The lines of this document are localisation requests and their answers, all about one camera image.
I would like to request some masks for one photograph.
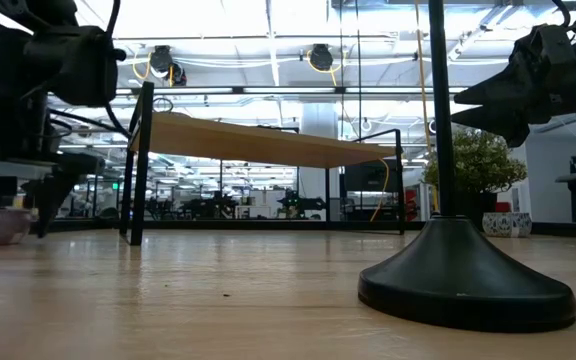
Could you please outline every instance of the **ceiling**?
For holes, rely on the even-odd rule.
[[[574,20],[576,2],[566,3],[573,9]],[[76,4],[80,25],[105,28],[111,0],[76,0]],[[432,87],[426,4],[421,1],[419,14],[419,27],[424,34],[423,61],[416,61],[413,0],[358,0],[357,9],[354,0],[124,0],[114,37],[115,46],[125,50],[128,59],[119,64],[118,86],[139,87],[143,80],[138,75],[146,72],[148,53],[156,45],[169,45],[173,57],[186,71],[189,87],[331,87],[335,83],[407,87],[409,91],[399,96],[364,94],[361,103],[356,96],[348,96],[343,99],[347,113],[343,119],[342,99],[334,94],[163,96],[173,103],[175,111],[242,125],[298,125],[303,121],[304,102],[334,102],[340,114],[340,138],[355,137],[353,133],[364,120],[364,134],[396,127],[402,130],[405,143],[425,143],[420,87]],[[526,35],[533,25],[562,21],[555,9],[550,0],[446,0],[451,87],[474,85],[502,70],[515,39]],[[1,15],[0,23],[19,27]],[[315,72],[302,57],[313,44],[329,46],[335,57],[334,67],[341,65],[345,56],[343,68],[333,75]],[[420,76],[422,64],[425,71]],[[153,81],[162,94],[168,91],[167,84],[154,75],[146,80]],[[135,100],[134,96],[121,95],[112,104],[124,125]],[[78,115],[107,121],[103,109],[73,108],[54,98],[52,103]],[[452,104],[452,111],[460,109],[465,107]],[[428,116],[434,116],[432,102],[428,104]],[[108,145],[121,143],[120,140],[117,135],[92,133],[69,136],[63,143]],[[103,154],[114,166],[119,166],[124,156],[119,148],[86,151]],[[411,146],[407,151],[409,157],[415,158],[425,150]],[[190,164],[184,158],[169,159],[179,166]],[[153,162],[153,166],[166,166],[158,159]]]

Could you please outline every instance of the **white column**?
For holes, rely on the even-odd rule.
[[[306,135],[337,139],[338,115],[334,103],[303,105],[300,132]],[[307,198],[321,197],[325,200],[325,172],[323,169],[301,168],[299,195]],[[331,220],[339,220],[339,169],[330,169]],[[306,212],[307,216],[318,214],[326,219],[325,211]]]

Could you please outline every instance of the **potted plant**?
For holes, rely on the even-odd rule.
[[[526,165],[510,157],[511,149],[499,136],[475,129],[453,135],[457,212],[468,216],[478,228],[485,212],[494,212],[497,193],[526,178]],[[433,153],[423,174],[425,183],[439,183],[437,156]]]

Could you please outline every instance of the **black metal stand base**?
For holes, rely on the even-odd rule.
[[[400,318],[491,332],[540,332],[572,325],[565,284],[515,261],[465,217],[434,217],[397,255],[362,271],[359,298]]]

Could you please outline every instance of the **green plant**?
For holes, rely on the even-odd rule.
[[[510,158],[511,149],[499,136],[475,129],[453,134],[457,191],[482,193],[507,191],[527,176],[526,165]],[[423,174],[425,183],[438,185],[437,154],[433,153]]]

